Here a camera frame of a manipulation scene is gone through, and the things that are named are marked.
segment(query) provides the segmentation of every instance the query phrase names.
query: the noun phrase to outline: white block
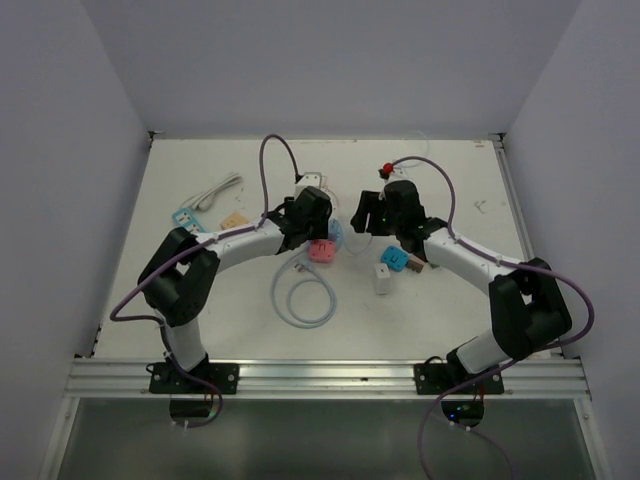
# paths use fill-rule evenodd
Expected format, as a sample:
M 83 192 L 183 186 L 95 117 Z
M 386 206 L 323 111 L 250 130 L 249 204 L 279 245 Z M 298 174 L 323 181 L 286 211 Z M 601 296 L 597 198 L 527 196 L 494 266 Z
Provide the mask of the white block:
M 386 263 L 373 265 L 373 285 L 377 295 L 391 293 L 391 272 Z
M 304 176 L 296 183 L 295 198 L 307 187 L 315 187 L 320 190 L 322 186 L 322 174 L 320 172 L 305 172 Z

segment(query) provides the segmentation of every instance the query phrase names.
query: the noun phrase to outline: pink cube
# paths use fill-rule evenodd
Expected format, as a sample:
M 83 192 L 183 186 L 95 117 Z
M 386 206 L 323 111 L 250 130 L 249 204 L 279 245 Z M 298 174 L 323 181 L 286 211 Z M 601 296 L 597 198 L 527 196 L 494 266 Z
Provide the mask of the pink cube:
M 331 263 L 336 254 L 336 244 L 331 240 L 314 240 L 309 247 L 309 259 L 315 263 Z

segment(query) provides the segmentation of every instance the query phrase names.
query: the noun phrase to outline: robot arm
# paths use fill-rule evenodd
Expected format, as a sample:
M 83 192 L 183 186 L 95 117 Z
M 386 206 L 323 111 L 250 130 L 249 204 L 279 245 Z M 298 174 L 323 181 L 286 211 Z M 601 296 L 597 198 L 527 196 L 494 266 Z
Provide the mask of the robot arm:
M 571 329 L 571 317 L 553 278 L 489 262 L 451 238 L 447 222 L 427 217 L 413 182 L 397 172 L 380 171 L 382 192 L 363 191 L 351 225 L 358 233 L 394 235 L 402 248 L 467 280 L 489 296 L 491 329 L 447 355 L 455 383 L 462 383 L 508 359 L 522 360 Z M 466 240 L 493 257 L 505 258 Z M 535 258 L 524 262 L 549 269 Z
M 216 241 L 184 259 L 186 271 L 166 270 L 144 290 L 149 306 L 166 322 L 166 338 L 178 364 L 187 372 L 208 362 L 200 341 L 198 314 L 204 308 L 217 274 L 234 265 L 267 255 L 294 250 L 307 240 L 328 235 L 331 201 L 319 189 L 307 186 L 299 194 L 267 214 L 264 223 L 232 231 L 192 235 L 183 228 L 172 230 L 143 270 L 138 284 L 175 255 L 197 244 Z

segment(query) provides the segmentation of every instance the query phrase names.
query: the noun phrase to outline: white tabletop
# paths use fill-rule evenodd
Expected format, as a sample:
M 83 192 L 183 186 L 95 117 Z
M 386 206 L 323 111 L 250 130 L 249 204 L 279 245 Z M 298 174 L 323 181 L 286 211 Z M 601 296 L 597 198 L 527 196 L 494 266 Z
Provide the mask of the white tabletop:
M 456 229 L 504 255 L 523 257 L 498 160 L 490 142 L 424 140 L 298 140 L 290 142 L 300 171 L 321 171 L 339 199 L 336 212 L 347 242 L 359 249 L 368 241 L 349 226 L 363 189 L 380 190 L 377 169 L 410 154 L 437 161 L 450 174 L 458 195 Z M 234 211 L 250 219 L 262 210 L 258 175 L 259 140 L 157 140 L 151 151 L 131 227 L 115 278 L 108 310 L 129 290 L 171 228 L 171 214 L 182 202 L 213 185 L 230 171 L 243 183 L 221 193 L 211 210 L 198 215 L 208 230 Z M 270 208 L 293 193 L 293 172 L 283 147 L 266 149 Z M 427 215 L 446 219 L 449 194 L 439 174 L 426 165 L 407 169 L 420 191 Z M 488 299 L 444 269 L 393 275 L 393 292 L 377 296 L 372 265 L 397 242 L 375 238 L 361 255 L 344 249 L 322 274 L 336 291 L 335 316 L 321 328 L 300 330 L 272 310 L 269 285 L 275 270 L 292 253 L 245 262 L 218 275 L 209 302 L 200 315 L 202 341 L 212 358 L 227 359 L 419 359 L 444 355 L 490 327 Z M 278 290 L 284 300 L 288 286 L 305 275 L 285 274 Z M 327 306 L 317 284 L 305 284 L 294 306 L 313 317 Z M 139 296 L 125 313 L 149 312 Z M 115 324 L 106 320 L 97 357 L 158 358 L 162 346 L 151 322 Z

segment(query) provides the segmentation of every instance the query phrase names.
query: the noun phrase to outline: gray wall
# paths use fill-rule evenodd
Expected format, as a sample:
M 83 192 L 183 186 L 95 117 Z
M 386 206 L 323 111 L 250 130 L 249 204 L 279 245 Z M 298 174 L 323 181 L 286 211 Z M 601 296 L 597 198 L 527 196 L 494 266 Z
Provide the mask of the gray wall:
M 507 136 L 536 252 L 595 302 L 575 351 L 616 478 L 640 469 L 639 18 L 637 0 L 584 0 Z
M 77 1 L 3 2 L 0 64 L 0 477 L 28 479 L 95 334 L 146 133 Z
M 506 131 L 579 0 L 83 0 L 172 136 Z

